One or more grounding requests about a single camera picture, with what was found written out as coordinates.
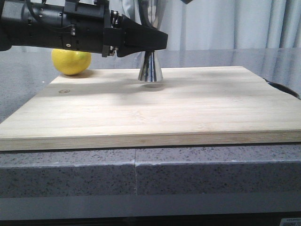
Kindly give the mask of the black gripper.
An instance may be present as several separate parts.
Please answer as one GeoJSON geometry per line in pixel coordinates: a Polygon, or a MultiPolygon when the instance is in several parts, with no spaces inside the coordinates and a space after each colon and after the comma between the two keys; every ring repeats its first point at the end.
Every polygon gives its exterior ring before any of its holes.
{"type": "Polygon", "coordinates": [[[67,31],[62,35],[63,48],[67,50],[100,53],[103,57],[125,57],[143,51],[162,50],[167,47],[168,34],[134,22],[125,15],[119,17],[121,43],[117,48],[106,45],[104,29],[112,28],[108,0],[95,0],[93,4],[79,0],[66,0],[62,25],[67,31]]]}

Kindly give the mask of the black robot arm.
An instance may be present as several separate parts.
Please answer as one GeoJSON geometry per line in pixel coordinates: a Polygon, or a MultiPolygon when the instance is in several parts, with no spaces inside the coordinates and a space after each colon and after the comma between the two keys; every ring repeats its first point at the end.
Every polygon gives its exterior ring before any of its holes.
{"type": "Polygon", "coordinates": [[[57,48],[118,57],[165,49],[168,35],[109,9],[107,0],[93,4],[67,0],[3,0],[0,3],[0,49],[12,46],[57,48]]]}

